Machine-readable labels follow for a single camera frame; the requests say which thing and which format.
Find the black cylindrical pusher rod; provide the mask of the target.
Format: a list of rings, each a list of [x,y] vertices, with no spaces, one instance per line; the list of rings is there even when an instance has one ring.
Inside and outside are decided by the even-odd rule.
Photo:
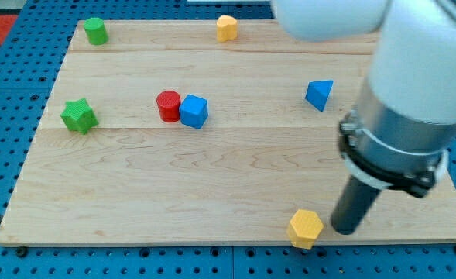
[[[342,235],[354,233],[381,192],[350,176],[331,213],[333,229]]]

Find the silver clamp flange mount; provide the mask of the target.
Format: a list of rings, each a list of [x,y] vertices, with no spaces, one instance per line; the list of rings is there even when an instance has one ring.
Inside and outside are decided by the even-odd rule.
[[[339,150],[350,172],[347,192],[360,197],[390,189],[423,198],[444,176],[456,123],[406,117],[380,100],[365,81],[338,130]]]

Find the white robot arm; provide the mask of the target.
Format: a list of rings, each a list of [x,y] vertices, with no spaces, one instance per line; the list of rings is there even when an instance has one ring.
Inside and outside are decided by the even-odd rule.
[[[358,100],[338,126],[350,178],[333,229],[352,234],[385,189],[424,197],[443,178],[456,136],[456,1],[274,0],[271,8],[299,40],[380,33]]]

